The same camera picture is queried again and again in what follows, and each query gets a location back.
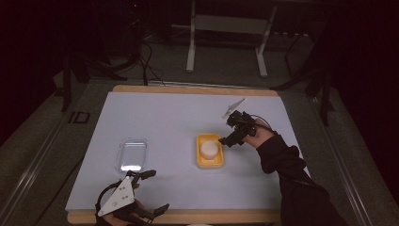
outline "dark background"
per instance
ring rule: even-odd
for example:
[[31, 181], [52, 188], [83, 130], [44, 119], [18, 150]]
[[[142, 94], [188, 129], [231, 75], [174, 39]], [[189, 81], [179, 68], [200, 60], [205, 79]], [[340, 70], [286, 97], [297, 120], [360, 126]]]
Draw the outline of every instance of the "dark background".
[[[102, 29], [106, 26], [99, 25], [102, 17], [97, 17], [92, 4], [88, 0], [1, 2], [0, 144], [54, 93], [52, 77], [61, 71], [66, 50], [75, 48], [106, 58], [104, 43], [112, 37], [104, 36]], [[204, 1], [200, 9], [207, 10], [208, 4], [212, 3]], [[327, 48], [324, 46], [326, 49], [321, 48], [318, 54], [335, 50], [332, 85], [341, 93], [392, 196], [399, 202], [399, 181], [395, 178], [399, 173], [395, 142], [399, 130], [399, 8], [389, 1], [355, 0], [351, 4], [335, 14], [336, 23], [324, 40]], [[189, 24], [190, 1], [152, 0], [152, 6], [156, 12], [152, 25], [166, 35], [165, 24]], [[240, 5], [231, 4], [228, 9], [226, 14], [254, 15]], [[295, 9], [279, 10], [274, 29], [295, 31], [297, 24], [287, 23], [287, 18], [295, 16]], [[123, 16], [119, 18], [120, 23], [126, 22]]]

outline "white ball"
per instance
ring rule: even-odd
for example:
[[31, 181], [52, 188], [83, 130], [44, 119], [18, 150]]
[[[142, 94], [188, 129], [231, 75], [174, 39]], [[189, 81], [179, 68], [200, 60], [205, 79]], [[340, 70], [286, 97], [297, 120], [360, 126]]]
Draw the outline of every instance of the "white ball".
[[217, 156], [219, 149], [212, 140], [206, 140], [200, 145], [200, 154], [206, 159], [213, 159]]

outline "table leg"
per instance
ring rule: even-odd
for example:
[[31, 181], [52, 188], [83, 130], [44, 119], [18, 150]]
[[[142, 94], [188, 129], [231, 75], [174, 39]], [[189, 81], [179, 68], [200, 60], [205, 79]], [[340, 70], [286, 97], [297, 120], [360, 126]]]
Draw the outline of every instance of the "table leg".
[[188, 73], [194, 71], [194, 60], [196, 57], [196, 1], [191, 1], [191, 26], [190, 26], [190, 47], [188, 49], [187, 66], [185, 70]]
[[269, 20], [266, 24], [266, 28], [264, 29], [264, 32], [263, 32], [263, 40], [262, 40], [261, 46], [255, 48], [255, 54], [256, 54], [256, 58], [258, 60], [259, 73], [260, 73], [261, 77], [267, 77], [267, 70], [266, 70], [266, 66], [264, 65], [264, 59], [263, 59], [263, 50], [266, 45], [267, 38], [270, 35], [270, 29], [272, 28], [272, 24], [273, 24], [274, 17], [276, 15], [276, 11], [277, 11], [277, 7], [274, 6], [270, 13]]

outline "finger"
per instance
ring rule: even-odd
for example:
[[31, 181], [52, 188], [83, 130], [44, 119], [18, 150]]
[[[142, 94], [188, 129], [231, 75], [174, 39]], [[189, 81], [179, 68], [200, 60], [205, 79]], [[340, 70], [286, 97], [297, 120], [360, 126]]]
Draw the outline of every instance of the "finger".
[[135, 212], [133, 212], [132, 214], [130, 214], [132, 217], [134, 217], [134, 218], [140, 218], [140, 215], [139, 214], [137, 214], [137, 213], [135, 213]]
[[127, 226], [129, 224], [126, 221], [123, 221], [119, 218], [115, 218], [112, 213], [104, 215], [103, 219], [105, 219], [105, 221], [111, 224], [112, 226]]
[[245, 136], [242, 140], [243, 140], [245, 143], [251, 144], [253, 141], [256, 140], [256, 137], [252, 137], [252, 136], [250, 136], [250, 135], [247, 135], [247, 136]]
[[135, 203], [137, 204], [138, 208], [140, 208], [140, 209], [144, 209], [145, 208], [144, 204], [141, 203], [139, 200], [135, 200]]

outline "yellow tray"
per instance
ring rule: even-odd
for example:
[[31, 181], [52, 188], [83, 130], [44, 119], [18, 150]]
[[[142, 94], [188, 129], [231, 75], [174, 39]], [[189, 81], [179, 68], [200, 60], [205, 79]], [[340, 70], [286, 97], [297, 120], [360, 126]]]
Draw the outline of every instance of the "yellow tray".
[[[197, 165], [199, 166], [199, 168], [217, 169], [223, 166], [223, 148], [221, 143], [218, 141], [220, 138], [221, 137], [218, 134], [200, 134], [197, 136]], [[215, 142], [218, 148], [217, 156], [213, 159], [206, 159], [200, 154], [200, 146], [203, 142], [207, 140], [212, 140], [213, 142]]]

